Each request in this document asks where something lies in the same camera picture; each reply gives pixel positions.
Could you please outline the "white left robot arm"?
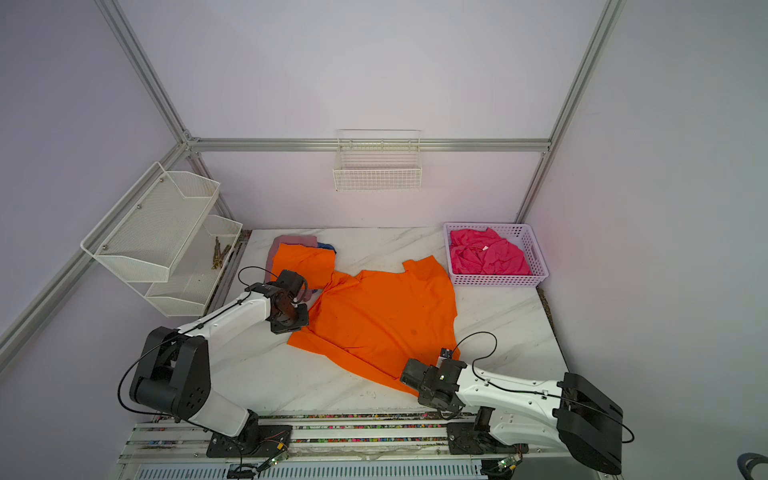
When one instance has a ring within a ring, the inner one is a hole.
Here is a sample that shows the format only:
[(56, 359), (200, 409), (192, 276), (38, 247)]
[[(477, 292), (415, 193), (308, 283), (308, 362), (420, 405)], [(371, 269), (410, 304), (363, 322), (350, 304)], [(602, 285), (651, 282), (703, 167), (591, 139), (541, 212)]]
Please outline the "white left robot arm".
[(266, 323), (280, 335), (309, 324), (308, 307), (273, 285), (252, 286), (215, 312), (170, 329), (158, 327), (128, 371), (130, 400), (152, 412), (212, 433), (211, 458), (274, 456), (287, 450), (292, 428), (259, 426), (259, 416), (214, 390), (211, 354), (251, 327)]

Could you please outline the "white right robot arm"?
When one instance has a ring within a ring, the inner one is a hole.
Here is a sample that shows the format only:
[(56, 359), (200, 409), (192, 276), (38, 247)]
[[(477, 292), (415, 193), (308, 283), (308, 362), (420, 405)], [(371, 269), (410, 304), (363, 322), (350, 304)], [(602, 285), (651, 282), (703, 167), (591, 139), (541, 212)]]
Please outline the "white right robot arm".
[(538, 450), (568, 452), (603, 474), (622, 472), (623, 411), (581, 375), (559, 381), (525, 380), (443, 359), (436, 366), (407, 362), (400, 381), (418, 402), (450, 416), (446, 426), (453, 455), (496, 455), (497, 478)]

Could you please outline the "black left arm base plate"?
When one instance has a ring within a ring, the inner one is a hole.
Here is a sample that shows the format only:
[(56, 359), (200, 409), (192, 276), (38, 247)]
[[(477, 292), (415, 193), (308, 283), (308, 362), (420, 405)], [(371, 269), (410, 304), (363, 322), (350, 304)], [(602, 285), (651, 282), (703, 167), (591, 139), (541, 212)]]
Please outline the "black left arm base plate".
[(239, 436), (213, 434), (206, 450), (208, 458), (271, 458), (285, 452), (291, 443), (290, 425), (247, 427)]

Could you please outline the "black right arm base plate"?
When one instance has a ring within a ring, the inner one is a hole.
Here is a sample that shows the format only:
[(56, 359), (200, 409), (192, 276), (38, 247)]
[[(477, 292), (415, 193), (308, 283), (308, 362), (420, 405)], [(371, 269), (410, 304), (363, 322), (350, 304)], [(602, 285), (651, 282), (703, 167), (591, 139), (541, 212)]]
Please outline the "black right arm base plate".
[(488, 432), (477, 430), (471, 422), (452, 422), (446, 425), (448, 450), (451, 455), (528, 454), (528, 444), (506, 445)]

